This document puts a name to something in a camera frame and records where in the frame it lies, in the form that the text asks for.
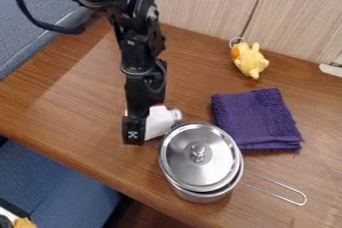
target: pot lid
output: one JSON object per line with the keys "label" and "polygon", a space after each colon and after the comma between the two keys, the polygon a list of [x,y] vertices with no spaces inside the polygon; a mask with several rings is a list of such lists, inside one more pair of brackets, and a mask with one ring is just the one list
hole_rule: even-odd
{"label": "pot lid", "polygon": [[165,136],[160,152],[164,173],[178,186],[209,192],[226,186],[240,168],[240,151],[223,130],[188,123]]}

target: yellow toy duck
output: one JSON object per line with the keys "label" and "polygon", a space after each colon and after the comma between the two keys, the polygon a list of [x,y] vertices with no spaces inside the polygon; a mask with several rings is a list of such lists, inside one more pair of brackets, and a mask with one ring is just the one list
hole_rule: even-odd
{"label": "yellow toy duck", "polygon": [[252,48],[242,42],[231,48],[231,56],[234,64],[247,77],[259,79],[260,73],[269,66],[270,62],[260,53],[259,43],[254,43]]}

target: lid knob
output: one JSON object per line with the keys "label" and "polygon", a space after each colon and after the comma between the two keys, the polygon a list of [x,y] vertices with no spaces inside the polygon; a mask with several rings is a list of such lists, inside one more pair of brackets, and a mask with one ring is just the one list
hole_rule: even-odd
{"label": "lid knob", "polygon": [[201,163],[204,161],[205,157],[205,146],[201,143],[196,143],[193,146],[191,146],[191,159],[195,163]]}

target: wooden table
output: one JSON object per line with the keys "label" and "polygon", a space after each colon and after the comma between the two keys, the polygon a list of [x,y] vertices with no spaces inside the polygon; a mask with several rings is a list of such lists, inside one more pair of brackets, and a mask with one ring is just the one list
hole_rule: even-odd
{"label": "wooden table", "polygon": [[214,93],[278,87],[306,143],[300,154],[245,156],[249,170],[304,191],[296,207],[236,188],[230,201],[197,205],[177,197],[151,144],[124,147],[120,53],[104,20],[82,36],[61,36],[0,85],[0,134],[77,169],[194,227],[340,227],[342,224],[342,80],[316,64],[264,52],[259,81],[244,77],[227,42],[164,26],[170,73],[167,101],[187,121],[212,122]]}

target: wire handle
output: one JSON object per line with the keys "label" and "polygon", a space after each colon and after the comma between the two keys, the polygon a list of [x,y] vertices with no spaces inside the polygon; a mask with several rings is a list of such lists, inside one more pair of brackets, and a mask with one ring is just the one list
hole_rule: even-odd
{"label": "wire handle", "polygon": [[291,199],[289,199],[289,198],[285,198],[285,197],[283,197],[283,196],[281,196],[281,195],[275,194],[275,193],[273,193],[273,192],[264,190],[264,189],[259,188],[259,187],[257,187],[257,186],[254,186],[254,185],[251,185],[251,184],[248,184],[248,183],[245,183],[245,182],[241,182],[241,184],[243,184],[243,185],[245,185],[245,186],[247,186],[247,187],[249,187],[249,188],[252,188],[252,189],[257,190],[257,191],[259,191],[259,192],[262,192],[262,193],[265,193],[265,194],[267,194],[267,195],[276,197],[276,198],[278,198],[278,199],[284,200],[284,201],[286,201],[286,202],[289,202],[289,203],[291,203],[291,204],[294,204],[294,205],[297,205],[297,206],[300,206],[300,207],[304,206],[304,205],[307,203],[307,201],[308,201],[307,196],[306,196],[303,192],[301,192],[301,191],[299,191],[299,190],[297,190],[297,189],[294,189],[294,188],[292,188],[292,187],[290,187],[290,186],[288,186],[288,185],[285,185],[285,184],[283,184],[283,183],[280,183],[280,182],[278,182],[278,181],[275,181],[275,180],[270,179],[270,178],[268,178],[268,177],[265,177],[265,176],[256,174],[256,173],[251,172],[251,171],[245,170],[245,172],[248,173],[248,174],[250,174],[250,175],[252,175],[252,176],[254,176],[254,177],[260,178],[260,179],[262,179],[262,180],[265,180],[265,181],[267,181],[267,182],[276,184],[276,185],[278,185],[278,186],[280,186],[280,187],[283,187],[283,188],[286,188],[286,189],[288,189],[288,190],[290,190],[290,191],[292,191],[292,192],[295,192],[295,193],[299,194],[300,196],[302,196],[303,201],[302,201],[302,202],[297,202],[297,201],[291,200]]}

